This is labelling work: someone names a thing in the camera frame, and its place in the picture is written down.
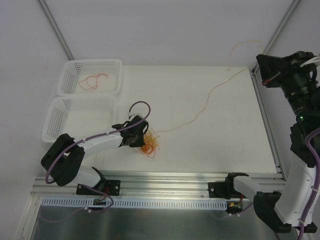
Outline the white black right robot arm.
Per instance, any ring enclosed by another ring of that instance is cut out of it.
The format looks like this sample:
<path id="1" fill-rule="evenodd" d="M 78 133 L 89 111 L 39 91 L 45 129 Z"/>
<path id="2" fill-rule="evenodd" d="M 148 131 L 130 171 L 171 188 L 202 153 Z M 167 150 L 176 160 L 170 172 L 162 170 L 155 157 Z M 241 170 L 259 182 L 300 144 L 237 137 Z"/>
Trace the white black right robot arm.
<path id="1" fill-rule="evenodd" d="M 279 88 L 290 105 L 295 123 L 290 127 L 290 169 L 281 192 L 267 191 L 243 172 L 229 173 L 223 197 L 243 196 L 257 217 L 276 233 L 292 228 L 300 235 L 315 233 L 314 208 L 320 198 L 320 58 L 309 51 L 278 57 L 256 57 L 262 85 Z"/>

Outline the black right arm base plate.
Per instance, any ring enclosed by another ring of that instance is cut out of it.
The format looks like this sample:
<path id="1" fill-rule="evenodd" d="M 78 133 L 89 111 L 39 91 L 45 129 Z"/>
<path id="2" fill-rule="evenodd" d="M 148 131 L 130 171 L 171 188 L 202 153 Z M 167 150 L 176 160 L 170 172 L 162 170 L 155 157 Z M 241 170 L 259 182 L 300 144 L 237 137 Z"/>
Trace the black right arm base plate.
<path id="1" fill-rule="evenodd" d="M 226 200 L 241 198 L 241 193 L 237 192 L 231 183 L 209 182 L 207 187 L 210 198 L 222 198 Z"/>

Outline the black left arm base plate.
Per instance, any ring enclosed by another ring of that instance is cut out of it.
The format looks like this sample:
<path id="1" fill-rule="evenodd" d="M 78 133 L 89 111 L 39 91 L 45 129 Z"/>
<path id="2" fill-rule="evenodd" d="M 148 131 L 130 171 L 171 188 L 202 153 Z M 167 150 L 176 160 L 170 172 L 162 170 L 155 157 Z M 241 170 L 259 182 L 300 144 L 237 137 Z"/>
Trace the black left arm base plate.
<path id="1" fill-rule="evenodd" d="M 102 193 L 106 193 L 109 196 L 119 196 L 121 189 L 120 180 L 102 179 L 100 180 L 92 189 L 99 191 L 101 193 L 92 191 L 83 185 L 78 184 L 76 189 L 76 194 L 80 196 L 98 196 Z"/>

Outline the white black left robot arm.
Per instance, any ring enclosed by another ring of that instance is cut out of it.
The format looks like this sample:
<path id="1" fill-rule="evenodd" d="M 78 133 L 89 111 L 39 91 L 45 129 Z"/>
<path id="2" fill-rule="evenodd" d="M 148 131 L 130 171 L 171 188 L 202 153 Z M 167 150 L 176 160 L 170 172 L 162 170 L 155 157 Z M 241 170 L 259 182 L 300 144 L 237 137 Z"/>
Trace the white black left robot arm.
<path id="1" fill-rule="evenodd" d="M 76 183 L 80 188 L 79 195 L 110 193 L 110 181 L 96 167 L 84 166 L 83 160 L 108 149 L 144 146 L 148 127 L 147 120 L 135 115 L 131 120 L 112 125 L 104 133 L 78 141 L 67 133 L 60 135 L 40 162 L 46 170 L 45 183 L 59 187 Z"/>

